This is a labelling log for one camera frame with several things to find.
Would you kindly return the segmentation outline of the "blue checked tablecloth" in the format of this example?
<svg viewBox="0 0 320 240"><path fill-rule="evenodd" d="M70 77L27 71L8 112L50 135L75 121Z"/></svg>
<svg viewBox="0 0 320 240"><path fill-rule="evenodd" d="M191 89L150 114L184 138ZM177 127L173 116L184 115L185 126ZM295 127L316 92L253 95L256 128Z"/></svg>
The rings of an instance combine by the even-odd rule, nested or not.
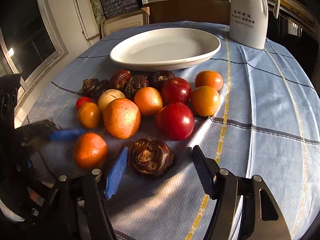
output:
<svg viewBox="0 0 320 240"><path fill-rule="evenodd" d="M215 202L201 186L189 150L203 153L236 176L260 175L300 239L319 213L319 97L294 57L267 41L255 50L231 41L221 24L175 22L162 28L194 28L221 41L210 60L175 72L189 83L203 70L222 75L220 107L196 117L192 135L169 141L176 162L159 179L145 180L128 167L107 203L120 239L203 239Z"/></svg>

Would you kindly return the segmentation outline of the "small orange fruit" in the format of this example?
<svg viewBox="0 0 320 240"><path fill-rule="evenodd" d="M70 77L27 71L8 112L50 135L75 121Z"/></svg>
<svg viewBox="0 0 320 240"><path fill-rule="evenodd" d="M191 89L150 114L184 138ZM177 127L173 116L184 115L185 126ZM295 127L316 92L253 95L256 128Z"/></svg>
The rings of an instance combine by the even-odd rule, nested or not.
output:
<svg viewBox="0 0 320 240"><path fill-rule="evenodd" d="M81 106L77 116L84 128L94 129L100 124L101 112L99 107L93 102L88 102Z"/></svg>

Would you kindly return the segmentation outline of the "large red plum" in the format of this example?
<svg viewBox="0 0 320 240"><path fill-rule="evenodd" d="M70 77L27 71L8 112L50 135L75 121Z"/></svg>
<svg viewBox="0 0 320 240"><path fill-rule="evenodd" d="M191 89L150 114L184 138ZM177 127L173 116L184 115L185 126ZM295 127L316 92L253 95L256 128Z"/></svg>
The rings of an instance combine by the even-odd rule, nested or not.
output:
<svg viewBox="0 0 320 240"><path fill-rule="evenodd" d="M156 128L168 140L187 139L194 129L194 116L190 108L181 103L170 103L156 115Z"/></svg>

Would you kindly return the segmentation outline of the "orange mandarin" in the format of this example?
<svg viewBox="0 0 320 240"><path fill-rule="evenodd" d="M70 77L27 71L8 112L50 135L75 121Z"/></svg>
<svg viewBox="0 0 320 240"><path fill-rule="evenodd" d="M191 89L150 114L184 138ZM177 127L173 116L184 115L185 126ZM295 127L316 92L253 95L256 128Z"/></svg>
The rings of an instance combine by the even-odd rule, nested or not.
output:
<svg viewBox="0 0 320 240"><path fill-rule="evenodd" d="M74 162L82 170L102 167L107 156L107 143L96 133L88 132L81 135L74 145Z"/></svg>

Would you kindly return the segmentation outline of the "orange yellow fruit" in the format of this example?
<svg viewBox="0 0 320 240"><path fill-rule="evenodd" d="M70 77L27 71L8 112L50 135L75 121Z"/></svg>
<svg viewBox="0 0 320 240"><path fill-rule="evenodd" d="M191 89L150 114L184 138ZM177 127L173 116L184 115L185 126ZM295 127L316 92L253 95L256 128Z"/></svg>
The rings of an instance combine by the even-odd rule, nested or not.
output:
<svg viewBox="0 0 320 240"><path fill-rule="evenodd" d="M196 88L190 98L195 112L200 116L213 116L220 105L220 94L210 86Z"/></svg>

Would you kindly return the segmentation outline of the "big dark water chestnut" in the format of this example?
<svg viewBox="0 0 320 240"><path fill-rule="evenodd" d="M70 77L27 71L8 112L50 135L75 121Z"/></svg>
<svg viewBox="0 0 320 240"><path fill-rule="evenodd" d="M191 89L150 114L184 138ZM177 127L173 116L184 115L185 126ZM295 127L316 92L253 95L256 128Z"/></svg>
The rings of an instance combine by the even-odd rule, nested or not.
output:
<svg viewBox="0 0 320 240"><path fill-rule="evenodd" d="M132 146L130 165L145 179L162 177L175 163L175 155L161 140L139 139Z"/></svg>

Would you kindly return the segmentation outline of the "wooden cabinet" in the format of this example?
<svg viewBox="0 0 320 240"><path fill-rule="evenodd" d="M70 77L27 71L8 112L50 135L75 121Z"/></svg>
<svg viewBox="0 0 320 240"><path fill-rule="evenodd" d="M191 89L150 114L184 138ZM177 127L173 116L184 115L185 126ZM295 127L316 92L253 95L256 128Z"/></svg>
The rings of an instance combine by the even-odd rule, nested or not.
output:
<svg viewBox="0 0 320 240"><path fill-rule="evenodd" d="M104 20L101 24L102 38L119 30L134 28L149 24L150 8L145 7L125 14L116 16L109 20Z"/></svg>

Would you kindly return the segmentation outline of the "window frame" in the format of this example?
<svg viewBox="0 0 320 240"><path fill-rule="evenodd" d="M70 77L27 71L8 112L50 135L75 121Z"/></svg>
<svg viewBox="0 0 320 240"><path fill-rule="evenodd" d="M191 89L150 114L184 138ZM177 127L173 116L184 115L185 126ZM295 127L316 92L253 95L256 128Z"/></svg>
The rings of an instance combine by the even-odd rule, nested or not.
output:
<svg viewBox="0 0 320 240"><path fill-rule="evenodd" d="M17 0L1 26L1 50L23 90L68 54L48 0Z"/></svg>

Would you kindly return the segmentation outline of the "small red cherry tomato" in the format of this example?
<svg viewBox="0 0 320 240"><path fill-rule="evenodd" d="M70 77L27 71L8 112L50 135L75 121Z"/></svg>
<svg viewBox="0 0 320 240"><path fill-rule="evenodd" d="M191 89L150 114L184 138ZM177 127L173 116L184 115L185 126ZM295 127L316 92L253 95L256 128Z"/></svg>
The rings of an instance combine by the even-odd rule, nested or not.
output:
<svg viewBox="0 0 320 240"><path fill-rule="evenodd" d="M92 100L88 97L83 96L83 97L78 98L78 100L76 101L76 104L75 104L76 110L78 111L84 104L89 103L89 102L92 102Z"/></svg>

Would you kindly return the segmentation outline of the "dark water chestnut extra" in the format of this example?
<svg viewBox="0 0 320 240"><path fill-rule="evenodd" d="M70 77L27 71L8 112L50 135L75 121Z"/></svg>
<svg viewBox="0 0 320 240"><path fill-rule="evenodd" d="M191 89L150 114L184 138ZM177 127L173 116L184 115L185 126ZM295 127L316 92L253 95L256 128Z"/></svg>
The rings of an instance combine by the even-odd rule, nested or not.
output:
<svg viewBox="0 0 320 240"><path fill-rule="evenodd" d="M100 98L100 96L105 91L108 90L108 88L109 88L108 79L99 81L90 92L91 99L98 100Z"/></svg>

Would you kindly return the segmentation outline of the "white oval plate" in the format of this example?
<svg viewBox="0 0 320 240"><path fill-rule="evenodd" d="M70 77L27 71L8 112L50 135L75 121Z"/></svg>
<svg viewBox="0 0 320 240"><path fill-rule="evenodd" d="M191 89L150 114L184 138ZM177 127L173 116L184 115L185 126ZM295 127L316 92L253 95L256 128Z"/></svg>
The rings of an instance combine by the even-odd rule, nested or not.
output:
<svg viewBox="0 0 320 240"><path fill-rule="evenodd" d="M221 48L218 37L192 28L162 28L121 41L110 59L124 68L157 72L178 70L211 59Z"/></svg>

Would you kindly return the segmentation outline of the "large orange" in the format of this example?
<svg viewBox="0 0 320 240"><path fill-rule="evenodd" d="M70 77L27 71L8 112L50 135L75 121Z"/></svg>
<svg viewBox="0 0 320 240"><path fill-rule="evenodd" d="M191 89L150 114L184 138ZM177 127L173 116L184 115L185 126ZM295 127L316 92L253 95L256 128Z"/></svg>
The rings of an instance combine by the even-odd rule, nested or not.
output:
<svg viewBox="0 0 320 240"><path fill-rule="evenodd" d="M108 132L118 139L128 139L139 129L141 115L135 103L126 98L111 101L103 111Z"/></svg>

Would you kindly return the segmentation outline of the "pale yellow fruit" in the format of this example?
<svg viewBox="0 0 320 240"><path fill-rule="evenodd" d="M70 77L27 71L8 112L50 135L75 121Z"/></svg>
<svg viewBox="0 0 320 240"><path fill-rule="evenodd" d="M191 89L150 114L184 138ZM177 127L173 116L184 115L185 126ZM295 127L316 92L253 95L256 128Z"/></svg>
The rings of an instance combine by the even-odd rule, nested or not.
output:
<svg viewBox="0 0 320 240"><path fill-rule="evenodd" d="M105 108L108 106L110 102L116 99L125 98L125 95L117 89L108 89L98 99L98 107L101 113L104 112Z"/></svg>

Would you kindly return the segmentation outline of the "white thermos jug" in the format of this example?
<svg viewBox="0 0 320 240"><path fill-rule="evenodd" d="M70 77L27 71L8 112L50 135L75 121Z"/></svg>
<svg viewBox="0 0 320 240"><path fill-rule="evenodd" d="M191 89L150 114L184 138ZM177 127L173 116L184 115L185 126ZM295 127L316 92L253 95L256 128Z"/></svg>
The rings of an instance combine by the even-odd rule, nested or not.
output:
<svg viewBox="0 0 320 240"><path fill-rule="evenodd" d="M279 16L280 0L273 15ZM263 50L268 27L267 0L231 0L229 36L245 46Z"/></svg>

